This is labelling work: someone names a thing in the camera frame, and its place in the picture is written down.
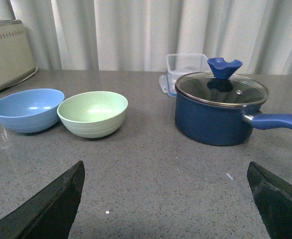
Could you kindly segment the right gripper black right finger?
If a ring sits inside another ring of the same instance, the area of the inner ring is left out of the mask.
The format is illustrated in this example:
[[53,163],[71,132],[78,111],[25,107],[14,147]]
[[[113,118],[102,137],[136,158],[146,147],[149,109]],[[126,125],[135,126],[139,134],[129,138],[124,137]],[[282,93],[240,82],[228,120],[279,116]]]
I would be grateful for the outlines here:
[[292,185],[253,161],[247,179],[270,238],[292,239]]

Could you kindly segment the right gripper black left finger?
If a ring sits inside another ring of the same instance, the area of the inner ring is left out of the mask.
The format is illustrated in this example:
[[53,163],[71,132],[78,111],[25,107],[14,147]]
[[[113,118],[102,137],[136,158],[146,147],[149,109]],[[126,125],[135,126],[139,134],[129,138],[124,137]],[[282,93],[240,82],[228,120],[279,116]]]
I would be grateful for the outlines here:
[[78,161],[0,219],[0,239],[68,238],[81,202],[84,180],[84,163]]

